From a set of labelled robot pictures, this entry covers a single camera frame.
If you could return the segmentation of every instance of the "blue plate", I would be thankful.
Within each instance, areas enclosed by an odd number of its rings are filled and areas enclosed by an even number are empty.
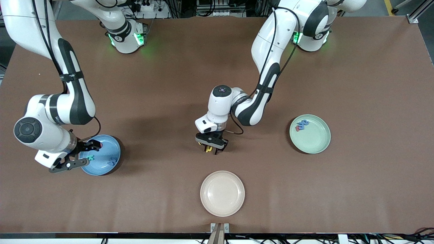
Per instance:
[[[97,151],[81,152],[79,158],[88,158],[89,165],[82,167],[89,175],[105,175],[109,173],[121,157],[121,147],[118,141],[109,135],[97,135],[92,139],[102,143],[101,149]]]

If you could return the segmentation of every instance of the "green led light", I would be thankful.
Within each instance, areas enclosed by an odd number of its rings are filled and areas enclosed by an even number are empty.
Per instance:
[[[302,36],[303,36],[303,33],[295,32],[294,37],[293,37],[293,43],[299,44]]]
[[[112,46],[115,46],[115,43],[113,42],[112,37],[110,36],[110,34],[108,35],[108,37],[110,38],[110,41],[112,41]]]
[[[143,36],[141,34],[134,33],[134,37],[136,38],[138,45],[140,46],[143,45],[144,41],[143,41]]]
[[[330,31],[327,31],[327,34],[324,37],[324,41],[322,42],[323,44],[327,41],[327,36],[329,35]]]

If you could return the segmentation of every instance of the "floor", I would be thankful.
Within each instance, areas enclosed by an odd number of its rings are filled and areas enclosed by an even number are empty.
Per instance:
[[[367,0],[366,4],[355,13],[346,13],[345,16],[388,16],[388,9],[386,3],[389,3],[392,7],[403,2],[403,0]],[[411,13],[422,0],[413,0],[409,4],[402,7],[396,15],[405,15]],[[57,15],[59,20],[96,20],[97,18],[89,13],[88,11],[79,8],[69,1],[61,1],[60,11]],[[434,56],[434,7],[429,8],[426,12],[418,19],[419,28],[421,30],[422,36],[425,40],[425,45],[430,56]],[[5,28],[0,27],[0,64],[3,66],[8,65],[9,59],[12,55],[13,49],[15,47],[14,42],[9,38]],[[0,69],[0,84],[1,77],[4,72]]]

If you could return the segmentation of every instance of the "yellow object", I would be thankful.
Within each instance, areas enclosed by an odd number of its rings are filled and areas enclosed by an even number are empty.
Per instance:
[[[384,3],[386,4],[387,13],[389,16],[393,16],[392,14],[392,4],[390,3],[390,0],[384,0]]]

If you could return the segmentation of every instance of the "robot logo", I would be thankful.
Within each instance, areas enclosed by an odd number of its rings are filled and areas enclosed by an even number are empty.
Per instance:
[[[319,40],[319,39],[321,39],[322,37],[323,37],[323,34],[320,33],[320,34],[316,35],[316,36],[314,37],[314,39],[315,39],[315,40]]]

